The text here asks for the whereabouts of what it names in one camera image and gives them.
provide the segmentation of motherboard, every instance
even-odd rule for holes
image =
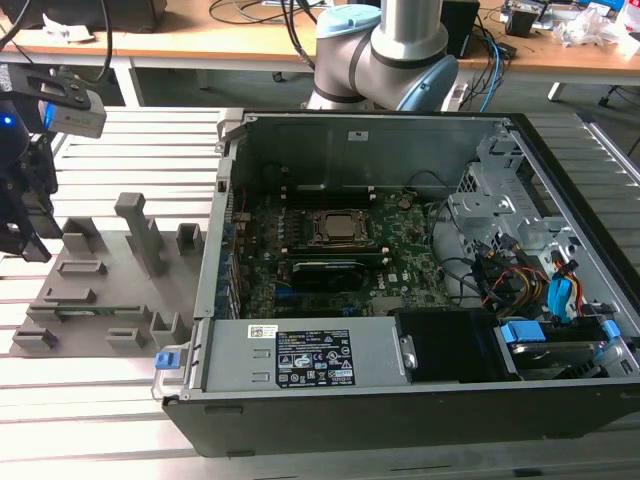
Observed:
[[[427,205],[411,192],[268,195],[235,215],[240,318],[384,316],[442,306]]]

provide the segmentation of blue cable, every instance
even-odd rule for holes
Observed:
[[[498,50],[498,46],[490,38],[487,38],[487,37],[478,37],[478,38],[482,38],[487,43],[489,43],[493,47],[493,51],[494,51],[494,53],[496,55],[496,68],[493,71],[493,78],[491,79],[491,86],[489,87],[489,92],[487,93],[487,97],[484,99],[484,103],[482,104],[482,107],[480,108],[480,111],[484,112],[485,108],[487,108],[487,105],[489,105],[489,102],[491,101],[491,98],[493,97],[493,94],[495,93],[496,80],[498,79],[498,73],[500,72],[500,50]]]

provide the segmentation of floor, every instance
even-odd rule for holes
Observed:
[[[285,73],[283,83],[275,83],[269,72],[209,71],[209,89],[200,90],[193,70],[139,69],[138,76],[147,106],[300,108],[313,86],[310,74]],[[638,95],[614,94],[607,108],[598,100],[608,90],[604,85],[568,85],[559,102],[547,101],[551,84],[510,81],[504,84],[489,105],[492,112],[584,112],[595,116],[602,128],[626,152],[640,135],[640,89]],[[123,105],[115,84],[99,89],[105,105]],[[480,108],[476,101],[474,109]],[[633,159],[640,164],[640,147]]]

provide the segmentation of blue light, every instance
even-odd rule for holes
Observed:
[[[49,128],[55,115],[56,107],[52,103],[47,103],[44,110],[44,128]]]

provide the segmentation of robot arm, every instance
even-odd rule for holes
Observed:
[[[100,97],[72,78],[0,65],[0,251],[51,258],[41,238],[62,232],[50,199],[58,183],[48,131],[98,138],[105,119]]]
[[[383,0],[382,9],[343,5],[318,18],[310,109],[436,110],[458,62],[446,55],[442,0]]]

